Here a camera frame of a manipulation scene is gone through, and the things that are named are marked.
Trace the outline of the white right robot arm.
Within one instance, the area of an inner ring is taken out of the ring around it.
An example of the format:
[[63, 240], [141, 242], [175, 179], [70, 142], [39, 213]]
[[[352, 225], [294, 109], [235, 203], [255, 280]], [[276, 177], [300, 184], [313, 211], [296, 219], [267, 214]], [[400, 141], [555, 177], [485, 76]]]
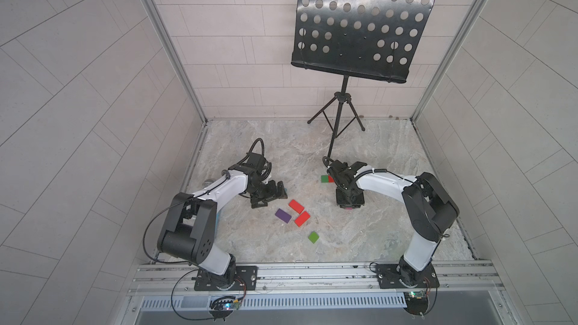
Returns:
[[337, 205], [359, 209], [365, 203], [364, 193], [379, 193], [404, 204], [414, 230], [409, 247], [397, 269], [389, 272], [407, 287], [415, 287], [419, 277], [431, 265], [433, 255], [460, 210], [437, 178], [424, 172], [402, 176], [387, 169], [376, 169], [365, 162], [349, 165], [323, 158], [327, 173], [337, 186]]

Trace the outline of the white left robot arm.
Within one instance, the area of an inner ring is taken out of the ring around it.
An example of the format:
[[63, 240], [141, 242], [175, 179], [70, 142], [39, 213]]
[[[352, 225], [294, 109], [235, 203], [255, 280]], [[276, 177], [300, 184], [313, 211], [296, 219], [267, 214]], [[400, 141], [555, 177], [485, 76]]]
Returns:
[[202, 269], [217, 287], [235, 282], [236, 259], [215, 244], [217, 216], [239, 194], [247, 194], [253, 209], [286, 199], [283, 183], [269, 180], [271, 162], [249, 152], [222, 172], [222, 177], [193, 194], [174, 197], [157, 241], [157, 249]]

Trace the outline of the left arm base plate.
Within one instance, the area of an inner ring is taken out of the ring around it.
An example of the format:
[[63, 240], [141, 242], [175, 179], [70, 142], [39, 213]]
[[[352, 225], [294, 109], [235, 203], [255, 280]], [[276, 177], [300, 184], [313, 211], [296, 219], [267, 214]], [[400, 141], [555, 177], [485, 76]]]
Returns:
[[255, 290], [257, 266], [237, 266], [235, 272], [228, 270], [224, 275], [215, 275], [200, 269], [194, 284], [195, 291], [241, 291]]

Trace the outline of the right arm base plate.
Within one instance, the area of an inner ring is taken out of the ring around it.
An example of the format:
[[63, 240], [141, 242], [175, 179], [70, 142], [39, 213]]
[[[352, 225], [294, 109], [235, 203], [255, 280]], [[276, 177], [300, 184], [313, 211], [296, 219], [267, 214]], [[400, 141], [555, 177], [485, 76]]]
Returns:
[[433, 263], [429, 263], [421, 272], [409, 265], [371, 263], [372, 271], [381, 289], [432, 289], [440, 286]]

